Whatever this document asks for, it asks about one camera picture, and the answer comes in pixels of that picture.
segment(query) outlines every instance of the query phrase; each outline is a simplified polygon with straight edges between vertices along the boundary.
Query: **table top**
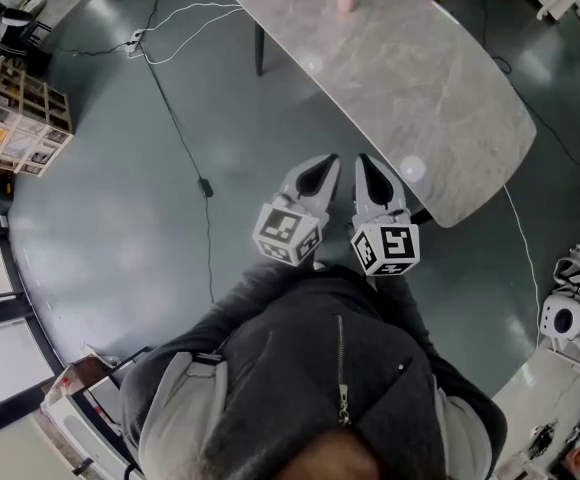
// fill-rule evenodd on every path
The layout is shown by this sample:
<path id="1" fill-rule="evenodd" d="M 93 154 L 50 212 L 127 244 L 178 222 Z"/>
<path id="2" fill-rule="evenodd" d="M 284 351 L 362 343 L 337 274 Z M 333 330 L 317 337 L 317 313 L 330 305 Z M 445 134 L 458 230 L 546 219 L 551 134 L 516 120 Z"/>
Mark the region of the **table top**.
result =
<path id="1" fill-rule="evenodd" d="M 536 128 L 490 56 L 431 0 L 236 0 L 451 227 L 510 178 Z"/>

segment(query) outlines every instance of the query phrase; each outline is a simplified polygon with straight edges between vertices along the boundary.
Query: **black wire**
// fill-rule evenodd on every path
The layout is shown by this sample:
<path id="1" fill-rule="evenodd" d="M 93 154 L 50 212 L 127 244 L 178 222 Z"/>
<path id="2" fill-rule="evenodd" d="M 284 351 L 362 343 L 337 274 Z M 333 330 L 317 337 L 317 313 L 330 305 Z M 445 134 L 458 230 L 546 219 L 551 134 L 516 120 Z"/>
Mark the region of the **black wire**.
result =
<path id="1" fill-rule="evenodd" d="M 483 47 L 483 49 L 486 52 L 488 52 L 488 49 L 486 48 L 487 27 L 488 27 L 488 5 L 487 5 L 486 0 L 481 0 L 481 3 L 482 3 L 482 7 L 483 7 L 483 27 L 481 29 L 481 46 Z M 491 55 L 490 57 L 492 58 L 493 61 L 495 61 L 495 63 L 497 63 L 497 66 L 499 67 L 499 69 L 501 70 L 501 72 L 504 75 L 510 75 L 512 73 L 512 66 L 510 65 L 510 63 L 506 59 L 504 59 L 503 57 L 500 57 L 498 55 Z M 528 109 L 537 117 L 539 122 L 543 126 L 545 126 L 548 130 L 550 130 L 552 135 L 554 135 L 554 138 L 557 139 L 557 142 L 561 146 L 561 149 L 563 149 L 563 152 L 570 159 L 570 161 L 573 164 L 578 165 L 580 167 L 580 161 L 578 161 L 576 158 L 574 158 L 574 156 L 572 156 L 572 153 L 570 153 L 570 150 L 565 145 L 565 143 L 563 142 L 563 140 L 561 139 L 561 137 L 559 136 L 557 131 L 552 126 L 550 126 L 546 122 L 546 120 L 543 119 L 543 117 L 541 117 L 541 114 L 539 114 L 539 112 L 537 112 L 536 109 L 532 105 L 530 105 L 530 103 L 528 103 L 528 101 L 523 96 L 521 96 L 521 93 L 517 90 L 516 87 L 512 86 L 512 88 L 515 90 L 515 92 L 517 93 L 517 96 L 519 96 L 519 98 L 521 99 L 521 101 L 523 101 L 523 103 L 526 105 L 526 107 L 528 107 Z"/>
<path id="2" fill-rule="evenodd" d="M 74 53 L 75 55 L 86 55 L 87 57 L 97 57 L 98 55 L 108 55 L 109 53 L 113 53 L 117 48 L 121 48 L 129 43 L 121 43 L 117 46 L 110 48 L 109 50 L 102 50 L 100 52 L 84 52 L 81 50 L 66 50 L 64 48 L 60 48 L 59 46 L 55 47 L 56 50 L 65 52 L 65 53 Z"/>
<path id="3" fill-rule="evenodd" d="M 148 23 L 146 24 L 145 28 L 150 28 L 150 22 L 152 21 L 152 18 L 157 11 L 158 4 L 159 4 L 159 0 L 154 0 L 154 7 L 152 8 L 152 13 L 150 13 L 150 17 L 148 18 Z M 152 67 L 152 64 L 150 64 L 148 62 L 148 56 L 146 55 L 146 52 L 143 49 L 143 45 L 141 44 L 142 40 L 143 40 L 143 36 L 139 40 L 139 48 L 141 49 L 141 53 L 143 54 L 143 58 L 146 60 L 146 64 L 148 65 L 148 68 L 150 69 L 150 74 L 152 75 L 152 79 L 154 80 L 155 84 L 157 85 L 157 89 L 159 89 L 159 94 L 161 95 L 161 99 L 163 99 L 163 102 L 165 103 L 166 108 L 168 109 L 168 113 L 170 114 L 170 118 L 172 119 L 172 122 L 174 123 L 174 126 L 177 129 L 177 134 L 179 135 L 179 140 L 181 141 L 181 144 L 185 148 L 186 153 L 188 154 L 188 157 L 190 158 L 190 161 L 192 162 L 192 166 L 194 167 L 194 170 L 197 173 L 198 180 L 201 181 L 204 178 L 201 175 L 201 171 L 199 170 L 199 166 L 197 165 L 197 162 L 195 161 L 194 156 L 192 155 L 192 151 L 190 151 L 188 144 L 186 144 L 186 141 L 183 138 L 183 134 L 181 133 L 181 128 L 179 127 L 179 122 L 177 120 L 177 116 L 174 113 L 174 111 L 172 110 L 172 107 L 170 106 L 170 102 L 168 101 L 168 98 L 166 98 L 166 95 L 163 92 L 163 87 L 161 87 L 161 82 L 159 81 L 159 78 L 157 77 L 157 74 L 155 73 L 154 68 Z M 208 201 L 208 199 L 209 199 L 208 195 L 206 195 L 204 193 L 203 197 L 205 199 L 205 213 L 206 213 L 206 224 L 207 224 L 206 236 L 208 238 L 208 291 L 210 293 L 210 301 L 212 302 L 212 304 L 214 304 L 214 290 L 212 289 L 213 276 L 212 276 L 212 236 L 210 234 L 210 231 L 211 231 L 210 208 L 209 208 L 210 202 Z"/>
<path id="4" fill-rule="evenodd" d="M 157 3 L 158 2 L 159 2 L 159 0 L 154 0 L 152 12 L 150 13 L 150 16 L 148 17 L 148 23 L 145 26 L 145 28 L 150 27 L 150 21 L 152 21 L 152 17 L 154 16 L 154 13 L 157 12 Z M 113 46 L 109 50 L 101 50 L 98 52 L 84 52 L 82 50 L 66 50 L 65 48 L 61 48 L 59 46 L 57 46 L 55 49 L 62 51 L 62 52 L 65 52 L 65 53 L 74 53 L 75 55 L 85 55 L 87 57 L 97 57 L 99 55 L 108 55 L 109 53 L 115 52 L 115 50 L 117 50 L 118 48 L 121 48 L 122 46 L 130 45 L 130 44 L 131 44 L 130 42 L 120 43 L 117 46 Z"/>

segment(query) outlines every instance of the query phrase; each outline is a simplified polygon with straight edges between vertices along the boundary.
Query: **white device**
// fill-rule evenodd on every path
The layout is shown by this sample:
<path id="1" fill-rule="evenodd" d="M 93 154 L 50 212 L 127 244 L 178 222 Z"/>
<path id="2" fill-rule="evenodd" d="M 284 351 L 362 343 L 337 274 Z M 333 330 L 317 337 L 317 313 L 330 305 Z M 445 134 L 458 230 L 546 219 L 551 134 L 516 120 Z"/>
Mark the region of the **white device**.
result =
<path id="1" fill-rule="evenodd" d="M 340 172 L 337 155 L 310 158 L 288 172 L 254 228 L 252 238 L 261 254 L 294 266 L 310 256 L 323 240 Z"/>
<path id="2" fill-rule="evenodd" d="M 367 276 L 407 272 L 421 258 L 419 227 L 414 224 L 363 224 L 352 247 Z"/>
<path id="3" fill-rule="evenodd" d="M 359 155 L 355 162 L 356 230 L 352 248 L 367 276 L 400 275 L 419 263 L 419 227 L 410 223 L 406 195 L 383 162 Z"/>
<path id="4" fill-rule="evenodd" d="M 551 338 L 572 340 L 580 332 L 580 304 L 571 297 L 548 295 L 541 312 L 542 334 Z"/>
<path id="5" fill-rule="evenodd" d="M 580 297 L 580 245 L 569 249 L 570 256 L 559 258 L 552 277 L 559 286 L 553 293 Z"/>
<path id="6" fill-rule="evenodd" d="M 141 36 L 143 36 L 143 30 L 141 29 L 135 30 L 132 33 L 130 39 L 128 40 L 128 44 L 126 44 L 125 46 L 126 53 L 128 54 L 134 53 L 134 51 L 137 49 L 139 41 L 141 41 Z"/>
<path id="7" fill-rule="evenodd" d="M 297 266 L 321 243 L 321 222 L 265 203 L 252 238 L 264 256 Z"/>

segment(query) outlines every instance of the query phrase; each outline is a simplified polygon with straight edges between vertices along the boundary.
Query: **wooden crate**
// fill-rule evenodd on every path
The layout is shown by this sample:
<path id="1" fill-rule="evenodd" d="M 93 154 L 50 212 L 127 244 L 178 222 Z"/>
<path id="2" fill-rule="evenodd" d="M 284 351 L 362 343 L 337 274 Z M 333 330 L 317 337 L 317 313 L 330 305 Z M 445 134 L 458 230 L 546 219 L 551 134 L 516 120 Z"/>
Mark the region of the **wooden crate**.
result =
<path id="1" fill-rule="evenodd" d="M 0 58 L 0 169 L 43 176 L 72 137 L 68 97 Z"/>

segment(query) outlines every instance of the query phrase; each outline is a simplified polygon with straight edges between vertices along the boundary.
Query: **power strip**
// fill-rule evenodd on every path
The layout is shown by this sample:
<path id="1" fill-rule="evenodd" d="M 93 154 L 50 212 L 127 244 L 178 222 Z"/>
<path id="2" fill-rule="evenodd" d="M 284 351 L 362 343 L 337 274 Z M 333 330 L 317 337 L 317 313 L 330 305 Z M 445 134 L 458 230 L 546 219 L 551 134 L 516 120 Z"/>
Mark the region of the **power strip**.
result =
<path id="1" fill-rule="evenodd" d="M 139 29 L 132 33 L 130 40 L 126 44 L 126 53 L 133 53 L 137 49 L 139 41 L 141 41 L 141 37 L 143 36 L 143 32 L 143 29 Z"/>

